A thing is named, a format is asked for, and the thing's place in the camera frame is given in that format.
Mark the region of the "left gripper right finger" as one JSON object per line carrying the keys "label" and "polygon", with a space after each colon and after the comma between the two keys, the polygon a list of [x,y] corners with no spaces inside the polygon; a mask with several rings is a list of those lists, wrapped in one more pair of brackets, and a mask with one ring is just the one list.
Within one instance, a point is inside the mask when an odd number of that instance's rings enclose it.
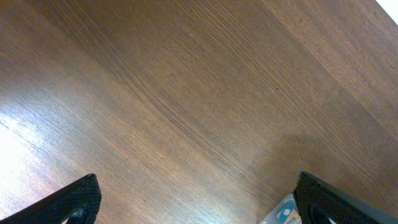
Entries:
{"label": "left gripper right finger", "polygon": [[344,193],[308,172],[301,172],[293,191],[302,223],[397,224],[397,218]]}

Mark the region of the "clear plastic container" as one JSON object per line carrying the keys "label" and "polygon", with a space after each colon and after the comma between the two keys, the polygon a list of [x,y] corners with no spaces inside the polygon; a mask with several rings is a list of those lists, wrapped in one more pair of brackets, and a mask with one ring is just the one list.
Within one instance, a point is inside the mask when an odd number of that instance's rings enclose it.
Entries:
{"label": "clear plastic container", "polygon": [[287,195],[261,224],[302,224],[293,194]]}

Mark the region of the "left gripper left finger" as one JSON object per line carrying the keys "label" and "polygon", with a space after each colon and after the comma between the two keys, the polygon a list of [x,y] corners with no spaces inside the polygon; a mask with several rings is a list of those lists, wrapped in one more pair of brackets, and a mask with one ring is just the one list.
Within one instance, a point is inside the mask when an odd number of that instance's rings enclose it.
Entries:
{"label": "left gripper left finger", "polygon": [[101,205],[95,174],[88,174],[25,209],[1,220],[14,223],[93,224]]}

